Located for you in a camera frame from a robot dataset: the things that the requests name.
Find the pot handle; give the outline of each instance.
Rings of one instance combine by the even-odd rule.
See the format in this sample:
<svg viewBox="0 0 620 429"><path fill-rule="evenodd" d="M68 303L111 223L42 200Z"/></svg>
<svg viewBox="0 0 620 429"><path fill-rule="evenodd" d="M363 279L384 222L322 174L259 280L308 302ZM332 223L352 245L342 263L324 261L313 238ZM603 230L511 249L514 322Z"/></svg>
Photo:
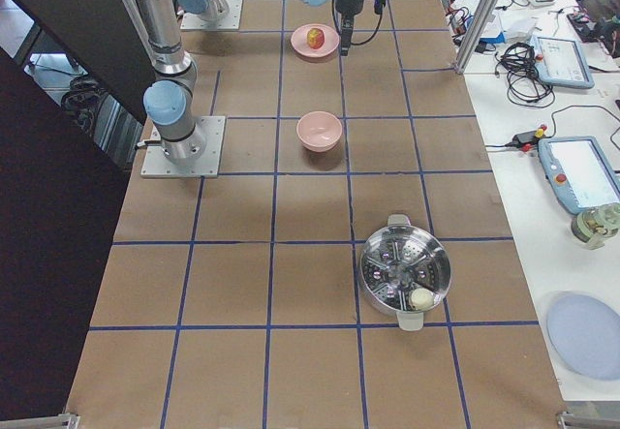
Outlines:
<svg viewBox="0 0 620 429"><path fill-rule="evenodd" d="M407 217L406 214L390 214L389 217L387 218L387 225L388 226L394 226L394 225L410 226L411 221L409 221L409 218Z"/></svg>
<svg viewBox="0 0 620 429"><path fill-rule="evenodd" d="M403 313L401 311L396 312L398 318L398 327L403 330L413 332L420 330L424 326L424 313Z"/></svg>

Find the metal pole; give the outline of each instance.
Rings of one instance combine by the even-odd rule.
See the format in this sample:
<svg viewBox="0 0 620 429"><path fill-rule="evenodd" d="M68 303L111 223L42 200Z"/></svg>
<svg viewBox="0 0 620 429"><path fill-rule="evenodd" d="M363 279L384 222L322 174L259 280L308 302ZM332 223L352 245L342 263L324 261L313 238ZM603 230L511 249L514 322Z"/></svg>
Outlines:
<svg viewBox="0 0 620 429"><path fill-rule="evenodd" d="M181 44L181 30L176 21L172 0L136 0L148 43L154 54L155 71L165 76L186 72L192 58Z"/></svg>
<svg viewBox="0 0 620 429"><path fill-rule="evenodd" d="M136 0L121 0L123 5L125 5L125 9L127 10L127 14L129 15L129 19L134 23L134 27L136 27L136 31L138 32L139 39L142 41L142 45L146 50L146 54L151 58L151 62L155 62L155 57L153 55L153 50L151 49L151 45L148 42L148 34L146 33L146 27L144 27L144 23L142 22L142 18L140 17L140 10L138 9L138 5L136 4Z"/></svg>
<svg viewBox="0 0 620 429"><path fill-rule="evenodd" d="M491 13L495 9L497 0L480 0L478 7L476 8L476 14L474 15L474 21L467 29L463 42L456 55L456 61L454 61L454 69L458 74L463 74L467 63L469 63L472 53L478 45L484 26L488 21Z"/></svg>
<svg viewBox="0 0 620 429"><path fill-rule="evenodd" d="M76 414L60 414L51 417L1 421L0 429L77 429L78 425L79 416Z"/></svg>

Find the stainless steel pot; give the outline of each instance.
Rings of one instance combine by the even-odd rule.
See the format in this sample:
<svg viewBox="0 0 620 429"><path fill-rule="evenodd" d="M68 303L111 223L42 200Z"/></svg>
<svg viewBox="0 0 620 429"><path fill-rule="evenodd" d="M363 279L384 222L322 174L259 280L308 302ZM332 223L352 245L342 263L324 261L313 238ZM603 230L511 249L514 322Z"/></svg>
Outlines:
<svg viewBox="0 0 620 429"><path fill-rule="evenodd" d="M435 237L406 215L392 214L366 241L357 279L375 308L396 316L403 330L420 330L424 312L448 293L450 261Z"/></svg>

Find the metal mounting plate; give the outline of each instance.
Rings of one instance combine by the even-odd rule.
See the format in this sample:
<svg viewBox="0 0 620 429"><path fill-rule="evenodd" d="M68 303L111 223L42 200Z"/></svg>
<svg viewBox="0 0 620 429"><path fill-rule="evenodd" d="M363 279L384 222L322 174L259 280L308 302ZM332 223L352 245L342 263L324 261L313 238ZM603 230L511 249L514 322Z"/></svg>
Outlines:
<svg viewBox="0 0 620 429"><path fill-rule="evenodd" d="M202 30L205 32L227 32L239 30L241 23L241 8L243 0L226 0L229 4L229 13L215 22L207 22L200 19L197 15L186 13L181 22L181 30L189 32L192 30Z"/></svg>
<svg viewBox="0 0 620 429"><path fill-rule="evenodd" d="M140 175L145 178L217 177L220 170L225 126L225 116L197 117L196 127L200 128L206 137L206 144L201 155L198 158L175 162L166 156L161 146L149 146L146 149ZM151 139L160 139L155 128L151 134Z"/></svg>

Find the electrical cord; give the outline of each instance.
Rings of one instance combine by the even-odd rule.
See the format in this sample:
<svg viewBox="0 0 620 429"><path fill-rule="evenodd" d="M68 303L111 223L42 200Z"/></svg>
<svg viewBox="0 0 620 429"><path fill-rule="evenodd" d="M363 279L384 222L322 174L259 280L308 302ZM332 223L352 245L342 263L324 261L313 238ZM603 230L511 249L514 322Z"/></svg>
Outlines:
<svg viewBox="0 0 620 429"><path fill-rule="evenodd" d="M527 8L528 6L530 6L529 3L522 4L522 3L517 3L516 0L511 0L508 5L506 5L506 6L496 6L495 9L496 10L506 11L512 5L518 6L519 8Z"/></svg>
<svg viewBox="0 0 620 429"><path fill-rule="evenodd" d="M596 66L591 66L588 64L588 68L592 71L596 71L597 73L615 73L616 71L607 71L605 69L597 68Z"/></svg>
<svg viewBox="0 0 620 429"><path fill-rule="evenodd" d="M366 40L364 40L363 42L351 42L352 46L362 46L362 45L366 45L367 43L369 43L370 41L372 41L372 39L375 38L375 36L377 35L377 33L379 32L379 27L381 27L381 21L384 19L384 13L381 12L381 14L379 15L379 20L377 21L377 26L375 27L375 30L373 31L373 33L370 35L370 37L368 37Z"/></svg>
<svg viewBox="0 0 620 429"><path fill-rule="evenodd" d="M563 107L562 109L558 109L558 110L553 111L551 113L551 122L553 123L553 133L551 133L550 135L546 136L547 138L555 137L555 134L557 132L557 123L556 123L556 120L555 120L556 114L559 114L560 112L566 111L567 109L571 109L573 107L602 109L607 114L609 114L611 117L613 117L618 123L620 123L620 117L616 116L613 112L611 112L606 107L601 107L599 105L570 105L569 107ZM620 142L618 142L618 141L616 141L614 139L614 136L616 136L618 133L620 133L620 126L618 126L618 128L615 131L613 131L613 133L611 133L611 135L609 136L609 141L613 144L613 146L616 147L616 149L618 151L620 151Z"/></svg>
<svg viewBox="0 0 620 429"><path fill-rule="evenodd" d="M156 146L156 145L161 145L161 144L162 144L161 140L142 140L136 143L136 145L134 145L134 150L135 151L143 150L145 148L148 148L149 146Z"/></svg>
<svg viewBox="0 0 620 429"><path fill-rule="evenodd" d="M448 19L448 25L452 25L454 20L456 18L458 18L458 15L461 14L460 16L460 23L458 25L462 26L463 28L465 27L465 22L467 22L467 20L472 17L472 13L470 12L469 8L467 8L466 6L462 6L460 8L449 8L449 19Z"/></svg>
<svg viewBox="0 0 620 429"><path fill-rule="evenodd" d="M555 13L555 30L553 31L551 37L555 37L555 35L558 33L558 30L560 30L560 15L563 14L564 10L567 10L568 8L575 8L575 5L565 6L564 8L560 8L557 11L547 12L548 15L550 15L551 13Z"/></svg>
<svg viewBox="0 0 620 429"><path fill-rule="evenodd" d="M495 55L495 76L499 78L498 67L502 66L507 71L508 100L520 107L544 108L549 107L555 101L553 86L541 83L539 72L536 69L534 48L522 42L518 42L506 48L499 58ZM521 84L528 85L534 90L534 94L519 89ZM550 97L546 105L537 105L538 102Z"/></svg>
<svg viewBox="0 0 620 429"><path fill-rule="evenodd" d="M568 107L563 107L561 109L557 109L557 110L555 110L555 111L553 111L551 113L551 122L553 124L553 131L550 132L548 135L546 134L547 131L548 131L546 126L541 125L538 128L537 131L529 131L529 132L524 132L524 133L521 133L521 134L516 134L514 137L512 137L512 141L504 143L503 145L487 145L487 144L485 144L484 146L486 148L518 148L518 149L521 149L522 151L529 151L530 149L536 147L538 145L538 142L542 138L553 138L553 137L555 137L555 135L557 133L557 130L558 130L557 129L557 121L556 121L556 117L555 116L557 114L561 113L561 112L564 112L564 111L566 111L568 109L571 109L571 108L574 108L574 107L602 109L607 114L609 114L611 117L613 117L618 123L620 123L620 117L616 116L613 112L611 112L606 107L601 107L599 105L570 105ZM619 134L619 133L620 133L620 126L618 126L618 128L613 133L611 133L611 135L609 136L609 141L613 144L613 146L618 151L620 151L620 142L616 141L614 139L614 137L617 134Z"/></svg>
<svg viewBox="0 0 620 429"><path fill-rule="evenodd" d="M33 63L32 61L28 61L26 65L33 70L41 69L43 71L52 71L53 73L64 74L65 76L71 76L71 77L81 76L81 73L68 73L67 71L63 71L62 69L56 69L50 66L44 66L43 64Z"/></svg>
<svg viewBox="0 0 620 429"><path fill-rule="evenodd" d="M109 93L89 74L72 78L69 88L60 100L60 107L87 135L93 137Z"/></svg>
<svg viewBox="0 0 620 429"><path fill-rule="evenodd" d="M495 44L486 44L486 46L491 45L491 49L486 49L482 54L492 54L497 52L497 46Z"/></svg>

